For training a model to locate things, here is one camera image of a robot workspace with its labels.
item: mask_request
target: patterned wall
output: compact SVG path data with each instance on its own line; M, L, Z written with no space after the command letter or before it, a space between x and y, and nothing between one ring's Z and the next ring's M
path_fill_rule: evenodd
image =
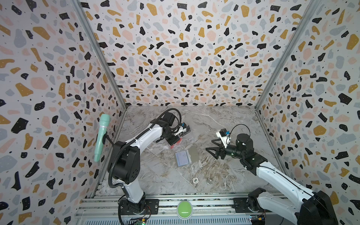
M0 11L0 224L71 224L102 166L99 116L114 135L118 102L69 1Z
M291 177L360 213L360 2L323 1L260 113Z
M81 4L128 105L253 105L308 2Z

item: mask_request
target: microphone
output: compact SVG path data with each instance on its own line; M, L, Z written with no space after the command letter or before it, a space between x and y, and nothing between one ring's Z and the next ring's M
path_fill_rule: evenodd
M96 139L95 145L95 157L94 161L99 161L101 154L103 152L103 137L106 134L106 129L110 123L110 116L107 114L102 114L99 121L99 133L98 138Z

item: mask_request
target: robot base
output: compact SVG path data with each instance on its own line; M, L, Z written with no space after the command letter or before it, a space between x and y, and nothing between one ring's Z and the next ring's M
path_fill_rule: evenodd
M120 201L119 208L121 209L121 214L122 215L138 215L139 212L134 212L134 209L131 206L132 204L134 204L134 203L129 202L127 199L123 199L122 201ZM145 199L145 209L146 209L147 215L150 214L149 207L150 207L152 215L158 214L159 199ZM144 214L144 210L142 210L140 212L139 216L141 217L143 214Z

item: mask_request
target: round green button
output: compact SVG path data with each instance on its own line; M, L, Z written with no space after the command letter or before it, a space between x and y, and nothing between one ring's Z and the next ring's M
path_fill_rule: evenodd
M177 214L181 219L187 219L191 216L193 208L188 201L182 201L177 206Z

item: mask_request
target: gray marble surface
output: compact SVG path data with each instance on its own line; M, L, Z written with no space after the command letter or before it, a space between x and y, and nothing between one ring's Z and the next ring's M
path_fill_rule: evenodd
M170 107L131 106L128 108L119 140L126 141L143 131L149 122L157 118ZM175 107L181 112L182 121L190 125L191 132L183 136L181 145L170 149L166 140L153 142L141 154L141 170L138 176L140 186L147 194L179 194L179 193L227 193L250 192L261 187L275 190L268 182L254 176L244 169L239 159L226 156L224 160L213 158L205 151L206 147L215 147L211 143L216 139L216 131L222 128L231 129L239 123L246 124L251 130L254 149L263 155L275 167L279 167L273 152L266 140L264 132L255 115L255 109L248 106L231 107ZM232 137L248 133L245 126L237 126ZM195 146L200 160L192 164L178 167L175 153ZM108 174L99 187L98 195L122 195L121 188L109 188Z

